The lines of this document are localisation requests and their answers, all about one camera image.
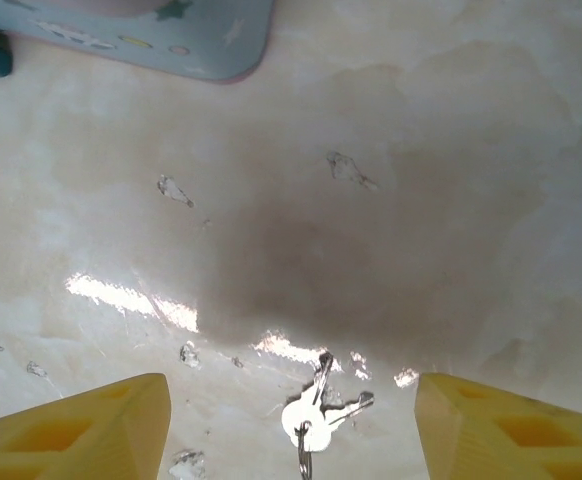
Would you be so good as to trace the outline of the light blue cartoon tin box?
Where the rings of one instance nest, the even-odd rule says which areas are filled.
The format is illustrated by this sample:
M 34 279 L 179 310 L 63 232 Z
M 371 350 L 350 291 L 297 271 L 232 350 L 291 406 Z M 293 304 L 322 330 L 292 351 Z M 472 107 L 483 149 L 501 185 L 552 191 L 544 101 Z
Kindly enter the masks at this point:
M 274 6 L 275 0 L 0 0 L 0 31 L 229 82 L 260 64 Z

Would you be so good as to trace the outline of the silver key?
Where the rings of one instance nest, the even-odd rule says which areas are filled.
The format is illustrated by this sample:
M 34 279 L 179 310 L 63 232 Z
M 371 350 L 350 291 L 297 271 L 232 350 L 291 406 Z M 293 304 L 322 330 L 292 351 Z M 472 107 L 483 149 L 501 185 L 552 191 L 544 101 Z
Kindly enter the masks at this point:
M 282 427 L 295 446 L 299 445 L 300 433 L 311 444 L 312 440 L 320 438 L 325 431 L 326 420 L 322 411 L 322 397 L 330 374 L 333 355 L 326 351 L 319 357 L 320 366 L 314 380 L 305 388 L 297 400 L 284 407 L 281 415 Z
M 333 433 L 348 419 L 370 407 L 375 401 L 372 392 L 362 392 L 355 401 L 343 404 L 339 408 L 312 409 L 311 417 L 305 421 L 306 433 L 303 447 L 308 452 L 322 452 L 327 449 Z

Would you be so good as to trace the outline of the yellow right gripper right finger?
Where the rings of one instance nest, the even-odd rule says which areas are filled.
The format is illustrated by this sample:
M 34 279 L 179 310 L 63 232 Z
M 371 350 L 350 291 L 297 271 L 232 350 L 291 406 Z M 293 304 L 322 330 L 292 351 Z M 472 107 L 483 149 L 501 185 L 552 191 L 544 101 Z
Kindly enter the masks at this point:
M 415 420 L 430 480 L 582 480 L 582 413 L 426 373 Z

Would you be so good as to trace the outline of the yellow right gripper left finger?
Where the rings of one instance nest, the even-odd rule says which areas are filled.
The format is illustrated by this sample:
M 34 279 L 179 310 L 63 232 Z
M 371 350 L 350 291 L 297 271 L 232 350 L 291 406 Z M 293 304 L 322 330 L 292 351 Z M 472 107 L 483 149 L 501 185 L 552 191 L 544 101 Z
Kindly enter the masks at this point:
M 147 373 L 0 418 L 0 480 L 157 480 L 171 420 Z

